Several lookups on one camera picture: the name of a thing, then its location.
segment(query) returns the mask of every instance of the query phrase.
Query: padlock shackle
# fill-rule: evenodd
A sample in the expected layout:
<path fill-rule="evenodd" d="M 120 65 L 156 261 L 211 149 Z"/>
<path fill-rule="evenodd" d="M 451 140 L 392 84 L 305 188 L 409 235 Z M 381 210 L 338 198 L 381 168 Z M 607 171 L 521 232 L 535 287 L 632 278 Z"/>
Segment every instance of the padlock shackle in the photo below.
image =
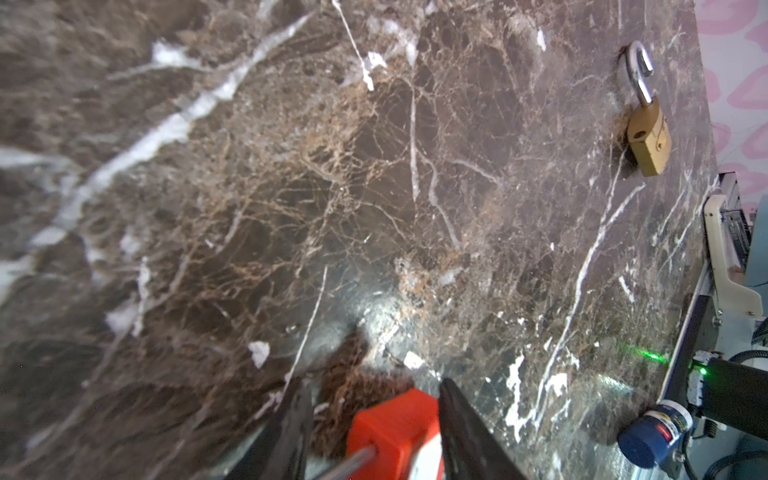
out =
<path fill-rule="evenodd" d="M 644 77 L 650 77 L 654 74 L 654 64 L 650 62 L 648 50 L 638 40 L 635 40 L 627 47 L 624 57 L 627 59 L 627 74 L 634 91 L 637 93 L 637 98 L 641 105 L 647 107 L 654 102 L 644 80 Z"/>

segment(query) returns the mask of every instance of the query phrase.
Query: padlock body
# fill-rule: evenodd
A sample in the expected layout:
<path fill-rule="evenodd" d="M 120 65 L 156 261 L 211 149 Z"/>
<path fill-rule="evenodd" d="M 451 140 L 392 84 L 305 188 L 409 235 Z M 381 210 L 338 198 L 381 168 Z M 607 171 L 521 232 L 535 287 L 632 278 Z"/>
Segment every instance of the padlock body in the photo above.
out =
<path fill-rule="evenodd" d="M 650 105 L 641 105 L 632 112 L 627 126 L 627 139 L 645 177 L 658 175 L 667 166 L 672 139 L 658 97 L 654 97 Z"/>

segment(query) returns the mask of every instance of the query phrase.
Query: pink patterned wall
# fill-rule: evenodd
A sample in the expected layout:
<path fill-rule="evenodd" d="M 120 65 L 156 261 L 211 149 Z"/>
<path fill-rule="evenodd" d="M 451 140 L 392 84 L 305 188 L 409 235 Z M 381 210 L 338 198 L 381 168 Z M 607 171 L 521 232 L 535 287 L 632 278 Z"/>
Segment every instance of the pink patterned wall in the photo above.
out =
<path fill-rule="evenodd" d="M 696 3 L 717 163 L 754 211 L 768 194 L 768 0 Z"/>

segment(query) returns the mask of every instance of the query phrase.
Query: marble surface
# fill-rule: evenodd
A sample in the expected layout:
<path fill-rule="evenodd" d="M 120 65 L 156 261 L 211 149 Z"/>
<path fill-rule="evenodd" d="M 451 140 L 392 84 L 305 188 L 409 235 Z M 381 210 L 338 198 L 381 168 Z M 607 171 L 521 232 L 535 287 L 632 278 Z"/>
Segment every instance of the marble surface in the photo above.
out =
<path fill-rule="evenodd" d="M 0 9 L 1 477 L 199 477 L 310 322 L 297 375 L 358 326 L 529 478 L 626 474 L 666 372 L 636 349 L 674 347 L 716 179 L 690 0 Z"/>

